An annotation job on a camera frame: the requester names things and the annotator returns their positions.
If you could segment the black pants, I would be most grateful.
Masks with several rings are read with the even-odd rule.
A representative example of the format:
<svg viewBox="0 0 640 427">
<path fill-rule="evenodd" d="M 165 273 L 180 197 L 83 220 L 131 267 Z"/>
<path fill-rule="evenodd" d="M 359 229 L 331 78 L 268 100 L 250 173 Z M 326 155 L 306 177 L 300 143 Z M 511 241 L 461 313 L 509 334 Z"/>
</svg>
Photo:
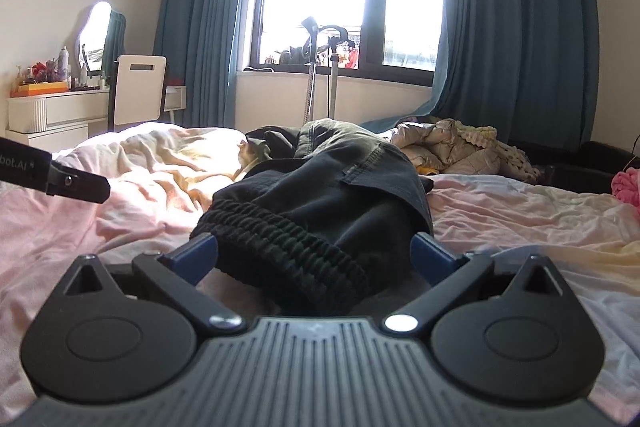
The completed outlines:
<svg viewBox="0 0 640 427">
<path fill-rule="evenodd" d="M 192 232 L 216 237 L 218 270 L 294 317 L 345 315 L 408 277 L 411 239 L 433 231 L 433 185 L 398 147 L 332 119 L 246 141 L 257 164 Z"/>
</svg>

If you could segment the pink clothes pile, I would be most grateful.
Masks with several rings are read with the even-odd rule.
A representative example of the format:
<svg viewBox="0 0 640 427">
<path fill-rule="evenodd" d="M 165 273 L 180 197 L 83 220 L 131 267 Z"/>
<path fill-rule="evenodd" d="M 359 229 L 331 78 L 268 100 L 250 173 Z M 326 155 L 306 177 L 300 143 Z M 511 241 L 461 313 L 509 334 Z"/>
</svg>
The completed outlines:
<svg viewBox="0 0 640 427">
<path fill-rule="evenodd" d="M 616 173 L 611 183 L 614 197 L 636 209 L 640 208 L 639 176 L 639 169 L 629 167 L 625 171 Z"/>
</svg>

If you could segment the white dresser desk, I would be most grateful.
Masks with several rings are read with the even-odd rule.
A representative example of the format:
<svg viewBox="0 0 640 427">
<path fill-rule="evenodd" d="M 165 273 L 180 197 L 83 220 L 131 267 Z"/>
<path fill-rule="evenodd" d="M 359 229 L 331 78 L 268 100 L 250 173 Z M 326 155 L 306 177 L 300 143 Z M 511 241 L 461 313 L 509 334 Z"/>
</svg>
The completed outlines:
<svg viewBox="0 0 640 427">
<path fill-rule="evenodd" d="M 106 132 L 107 90 L 10 98 L 9 140 L 56 153 Z"/>
</svg>

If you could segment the orange box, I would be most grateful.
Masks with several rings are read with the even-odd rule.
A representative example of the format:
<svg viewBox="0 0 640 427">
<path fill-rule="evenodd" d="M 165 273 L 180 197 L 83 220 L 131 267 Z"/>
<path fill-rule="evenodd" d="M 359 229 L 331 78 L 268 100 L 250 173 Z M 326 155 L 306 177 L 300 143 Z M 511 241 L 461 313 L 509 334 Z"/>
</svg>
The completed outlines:
<svg viewBox="0 0 640 427">
<path fill-rule="evenodd" d="M 58 94 L 70 91 L 65 81 L 60 82 L 37 82 L 19 84 L 11 93 L 11 98 L 27 98 L 28 96 L 38 96 L 46 94 Z"/>
</svg>

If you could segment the white chair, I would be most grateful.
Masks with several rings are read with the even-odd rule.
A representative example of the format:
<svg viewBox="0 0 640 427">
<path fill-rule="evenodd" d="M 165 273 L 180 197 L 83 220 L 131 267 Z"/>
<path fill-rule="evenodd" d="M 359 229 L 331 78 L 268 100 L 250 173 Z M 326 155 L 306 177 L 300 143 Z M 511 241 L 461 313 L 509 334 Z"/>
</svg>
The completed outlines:
<svg viewBox="0 0 640 427">
<path fill-rule="evenodd" d="M 157 121 L 165 109 L 167 58 L 122 54 L 111 81 L 107 130 Z"/>
</svg>

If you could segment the beige puffer jacket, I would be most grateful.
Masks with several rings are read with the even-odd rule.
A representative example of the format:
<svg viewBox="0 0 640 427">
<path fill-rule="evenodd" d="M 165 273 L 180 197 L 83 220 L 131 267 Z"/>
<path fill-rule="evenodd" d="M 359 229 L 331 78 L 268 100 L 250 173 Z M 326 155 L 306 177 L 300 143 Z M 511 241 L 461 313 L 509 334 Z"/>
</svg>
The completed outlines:
<svg viewBox="0 0 640 427">
<path fill-rule="evenodd" d="M 500 174 L 526 183 L 541 177 L 524 152 L 497 139 L 494 127 L 454 119 L 404 121 L 380 137 L 398 147 L 420 174 Z"/>
</svg>

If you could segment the wavy mirror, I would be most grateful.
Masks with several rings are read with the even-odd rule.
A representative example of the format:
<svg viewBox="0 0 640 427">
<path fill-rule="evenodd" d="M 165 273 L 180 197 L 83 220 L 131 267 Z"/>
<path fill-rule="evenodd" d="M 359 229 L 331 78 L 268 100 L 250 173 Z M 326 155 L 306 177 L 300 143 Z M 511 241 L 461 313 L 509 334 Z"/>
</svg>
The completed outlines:
<svg viewBox="0 0 640 427">
<path fill-rule="evenodd" d="M 110 2 L 101 0 L 80 18 L 74 53 L 79 68 L 90 76 L 110 77 L 117 59 L 125 53 L 127 20 Z"/>
</svg>

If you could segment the black sofa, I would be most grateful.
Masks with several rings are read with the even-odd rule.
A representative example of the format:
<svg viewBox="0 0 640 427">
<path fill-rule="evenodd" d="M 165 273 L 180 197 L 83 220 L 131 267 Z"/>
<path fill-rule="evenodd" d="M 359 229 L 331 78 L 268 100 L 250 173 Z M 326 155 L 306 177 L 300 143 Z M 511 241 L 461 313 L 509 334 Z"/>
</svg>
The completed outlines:
<svg viewBox="0 0 640 427">
<path fill-rule="evenodd" d="M 600 142 L 582 143 L 574 150 L 512 141 L 540 171 L 537 183 L 575 193 L 612 194 L 611 182 L 629 167 L 639 167 L 639 157 Z"/>
</svg>

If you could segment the right teal curtain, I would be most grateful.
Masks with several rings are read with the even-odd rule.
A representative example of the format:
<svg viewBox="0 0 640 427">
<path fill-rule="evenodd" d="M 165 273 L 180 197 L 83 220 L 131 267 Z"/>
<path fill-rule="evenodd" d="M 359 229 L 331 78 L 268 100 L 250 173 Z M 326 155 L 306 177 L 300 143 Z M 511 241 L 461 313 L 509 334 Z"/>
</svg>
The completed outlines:
<svg viewBox="0 0 640 427">
<path fill-rule="evenodd" d="M 383 61 L 386 0 L 366 0 L 359 72 L 432 90 L 421 116 L 495 127 L 509 142 L 589 140 L 599 78 L 597 0 L 444 0 L 433 72 Z"/>
</svg>

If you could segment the teal curtain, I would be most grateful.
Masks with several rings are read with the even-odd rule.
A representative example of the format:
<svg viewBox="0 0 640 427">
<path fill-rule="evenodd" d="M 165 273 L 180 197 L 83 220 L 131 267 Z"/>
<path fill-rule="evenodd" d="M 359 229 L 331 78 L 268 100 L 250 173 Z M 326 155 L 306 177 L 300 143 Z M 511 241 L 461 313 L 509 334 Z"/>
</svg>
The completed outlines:
<svg viewBox="0 0 640 427">
<path fill-rule="evenodd" d="M 386 0 L 366 0 L 359 72 L 432 90 L 421 116 L 495 127 L 509 142 L 589 140 L 599 78 L 597 0 L 444 0 L 433 72 L 383 61 Z"/>
<path fill-rule="evenodd" d="M 162 0 L 153 53 L 186 86 L 184 127 L 231 127 L 245 0 Z"/>
</svg>

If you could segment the left teal curtain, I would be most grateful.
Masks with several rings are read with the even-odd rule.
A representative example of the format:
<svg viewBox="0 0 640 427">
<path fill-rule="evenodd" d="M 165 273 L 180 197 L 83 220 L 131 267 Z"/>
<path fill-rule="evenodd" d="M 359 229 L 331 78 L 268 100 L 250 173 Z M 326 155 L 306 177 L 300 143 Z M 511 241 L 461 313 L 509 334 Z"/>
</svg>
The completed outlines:
<svg viewBox="0 0 640 427">
<path fill-rule="evenodd" d="M 231 127 L 245 0 L 162 0 L 153 53 L 186 86 L 184 127 Z"/>
</svg>

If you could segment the metal crutch right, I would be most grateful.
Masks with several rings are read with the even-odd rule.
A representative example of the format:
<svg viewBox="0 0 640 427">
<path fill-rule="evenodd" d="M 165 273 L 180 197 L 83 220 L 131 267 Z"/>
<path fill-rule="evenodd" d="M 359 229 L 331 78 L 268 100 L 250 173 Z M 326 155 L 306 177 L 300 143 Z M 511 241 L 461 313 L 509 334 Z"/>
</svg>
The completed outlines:
<svg viewBox="0 0 640 427">
<path fill-rule="evenodd" d="M 342 43 L 346 43 L 349 48 L 354 48 L 355 41 L 349 38 L 349 33 L 344 27 L 326 25 L 320 28 L 320 31 L 325 30 L 332 31 L 332 35 L 328 38 L 330 72 L 328 82 L 326 83 L 326 117 L 334 119 L 338 87 L 338 70 L 340 69 L 340 54 L 338 54 L 337 48 Z"/>
</svg>

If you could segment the metal crutch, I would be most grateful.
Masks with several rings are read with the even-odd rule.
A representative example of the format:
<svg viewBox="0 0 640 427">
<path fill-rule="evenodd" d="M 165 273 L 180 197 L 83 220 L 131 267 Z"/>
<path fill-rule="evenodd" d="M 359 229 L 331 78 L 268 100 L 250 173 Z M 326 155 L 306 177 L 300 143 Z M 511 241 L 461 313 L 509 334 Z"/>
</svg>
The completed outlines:
<svg viewBox="0 0 640 427">
<path fill-rule="evenodd" d="M 304 123 L 312 121 L 314 118 L 314 90 L 316 90 L 317 79 L 317 42 L 319 35 L 319 26 L 313 17 L 307 17 L 303 20 L 303 26 L 309 34 L 309 56 L 307 60 L 308 78 L 304 109 Z"/>
<path fill-rule="evenodd" d="M 340 69 L 340 54 L 338 54 L 337 48 L 342 43 L 346 43 L 349 48 L 354 48 L 355 41 L 349 38 L 349 33 L 344 27 L 326 25 L 320 28 L 320 31 L 325 30 L 332 31 L 332 35 L 328 38 L 330 72 L 328 82 L 326 83 L 326 117 L 334 119 L 338 87 L 338 70 Z"/>
</svg>

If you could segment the metal crutch left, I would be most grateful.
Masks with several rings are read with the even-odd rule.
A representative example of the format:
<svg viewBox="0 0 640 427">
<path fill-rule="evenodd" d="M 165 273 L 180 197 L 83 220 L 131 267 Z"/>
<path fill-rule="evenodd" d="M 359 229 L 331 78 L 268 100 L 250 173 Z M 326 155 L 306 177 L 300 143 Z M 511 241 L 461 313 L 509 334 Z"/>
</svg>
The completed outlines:
<svg viewBox="0 0 640 427">
<path fill-rule="evenodd" d="M 317 79 L 317 42 L 319 35 L 319 26 L 313 17 L 307 17 L 303 20 L 303 26 L 309 34 L 309 56 L 307 60 L 308 78 L 304 109 L 304 123 L 312 121 L 314 118 L 314 90 L 316 90 Z"/>
</svg>

